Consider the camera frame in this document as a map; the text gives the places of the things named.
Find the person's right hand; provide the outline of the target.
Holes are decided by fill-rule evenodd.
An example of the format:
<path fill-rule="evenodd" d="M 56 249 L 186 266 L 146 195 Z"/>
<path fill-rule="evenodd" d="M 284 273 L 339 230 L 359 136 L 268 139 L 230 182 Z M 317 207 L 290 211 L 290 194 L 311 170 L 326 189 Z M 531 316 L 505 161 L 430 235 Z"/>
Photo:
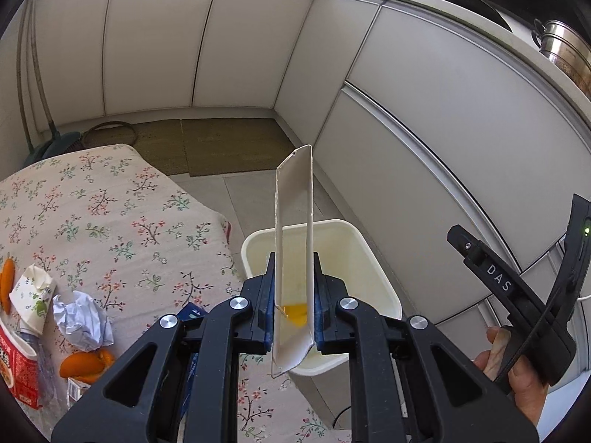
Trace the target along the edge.
<path fill-rule="evenodd" d="M 490 350 L 481 352 L 474 364 L 490 379 L 501 374 L 503 358 L 509 355 L 509 331 L 500 327 L 489 327 L 487 339 L 492 344 Z M 543 384 L 525 356 L 521 356 L 508 373 L 509 383 L 514 394 L 515 405 L 534 424 L 537 425 L 548 394 L 549 386 Z"/>

